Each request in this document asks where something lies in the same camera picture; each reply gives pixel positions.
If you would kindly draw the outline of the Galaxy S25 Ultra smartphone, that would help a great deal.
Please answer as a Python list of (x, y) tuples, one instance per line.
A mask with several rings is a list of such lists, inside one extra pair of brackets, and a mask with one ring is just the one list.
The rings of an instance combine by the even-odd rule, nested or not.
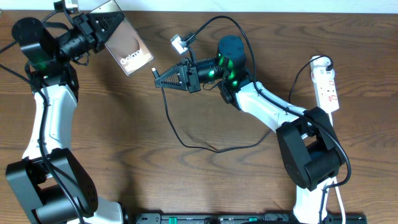
[(148, 63), (154, 60), (153, 54), (132, 26), (125, 13), (116, 1), (107, 1), (90, 13), (119, 12), (124, 14), (124, 20), (105, 42), (118, 65), (127, 76), (131, 76)]

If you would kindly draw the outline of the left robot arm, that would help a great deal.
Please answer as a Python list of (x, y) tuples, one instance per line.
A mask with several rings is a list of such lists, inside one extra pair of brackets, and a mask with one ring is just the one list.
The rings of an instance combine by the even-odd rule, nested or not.
[(22, 159), (9, 164), (6, 179), (31, 223), (127, 223), (118, 202), (97, 194), (95, 184), (72, 154), (72, 120), (79, 83), (74, 64), (104, 43), (121, 23), (110, 14), (101, 25), (91, 14), (70, 18), (70, 24), (25, 17), (12, 28), (28, 61), (22, 79), (36, 103), (30, 143)]

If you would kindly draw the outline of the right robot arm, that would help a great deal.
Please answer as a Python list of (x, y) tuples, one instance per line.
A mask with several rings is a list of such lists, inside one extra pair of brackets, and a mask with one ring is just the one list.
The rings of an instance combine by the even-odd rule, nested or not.
[(277, 135), (284, 167), (297, 186), (294, 216), (300, 223), (324, 223), (330, 188), (349, 159), (339, 143), (330, 115), (321, 107), (311, 110), (284, 101), (264, 88), (246, 68), (243, 40), (224, 36), (215, 57), (197, 60), (191, 55), (164, 73), (153, 70), (155, 86), (188, 91), (217, 82), (227, 104), (249, 113)]

